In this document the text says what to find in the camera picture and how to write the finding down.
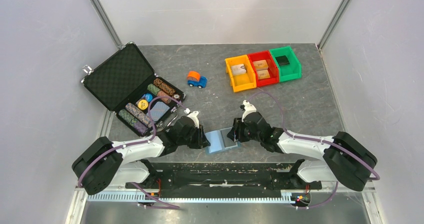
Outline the gold VIP card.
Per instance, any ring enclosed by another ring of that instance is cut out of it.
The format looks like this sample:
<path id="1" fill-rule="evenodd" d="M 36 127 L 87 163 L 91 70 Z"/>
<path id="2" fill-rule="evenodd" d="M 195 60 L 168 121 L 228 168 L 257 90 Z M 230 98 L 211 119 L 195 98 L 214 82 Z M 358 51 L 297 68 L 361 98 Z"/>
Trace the gold VIP card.
<path id="1" fill-rule="evenodd" d="M 258 70 L 256 73 L 257 73 L 257 77 L 258 77 L 259 80 L 268 79 L 268 78 L 271 77 L 271 75 L 270 75 L 270 73 L 267 69 Z"/>

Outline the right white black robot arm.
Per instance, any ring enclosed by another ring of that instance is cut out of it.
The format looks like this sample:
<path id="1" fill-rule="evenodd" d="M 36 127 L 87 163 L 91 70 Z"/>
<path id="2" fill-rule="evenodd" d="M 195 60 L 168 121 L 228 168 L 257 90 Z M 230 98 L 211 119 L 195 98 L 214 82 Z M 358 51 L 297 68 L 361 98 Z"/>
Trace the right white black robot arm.
<path id="1" fill-rule="evenodd" d="M 313 158 L 290 172 L 288 180 L 295 188 L 316 181 L 338 181 L 360 192 L 378 163 L 376 156 L 347 132 L 326 137 L 302 135 L 272 127 L 259 112 L 235 118 L 226 136 L 240 143 L 257 141 L 269 152 Z"/>

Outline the blue card holder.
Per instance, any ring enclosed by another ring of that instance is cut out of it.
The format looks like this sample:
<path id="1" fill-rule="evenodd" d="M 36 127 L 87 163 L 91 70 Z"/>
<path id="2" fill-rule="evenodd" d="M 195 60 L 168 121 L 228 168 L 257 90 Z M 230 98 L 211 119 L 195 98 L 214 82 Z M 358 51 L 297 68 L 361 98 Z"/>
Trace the blue card holder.
<path id="1" fill-rule="evenodd" d="M 207 154 L 213 154 L 213 153 L 226 151 L 226 150 L 223 150 L 223 139 L 221 135 L 221 129 L 207 132 L 205 133 L 205 137 L 210 143 L 210 145 L 206 148 Z"/>

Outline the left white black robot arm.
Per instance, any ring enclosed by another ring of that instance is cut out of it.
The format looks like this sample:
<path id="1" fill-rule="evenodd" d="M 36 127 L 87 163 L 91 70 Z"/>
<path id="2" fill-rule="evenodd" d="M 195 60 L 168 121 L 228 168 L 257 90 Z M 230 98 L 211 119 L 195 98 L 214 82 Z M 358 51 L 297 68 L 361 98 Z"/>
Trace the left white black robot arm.
<path id="1" fill-rule="evenodd" d="M 77 185 L 89 195 L 103 191 L 109 185 L 135 182 L 153 187 L 157 174 L 145 160 L 168 155 L 179 146 L 203 149 L 210 146 L 203 126 L 194 116 L 182 116 L 172 126 L 140 139 L 113 142 L 108 137 L 97 138 L 72 164 Z"/>

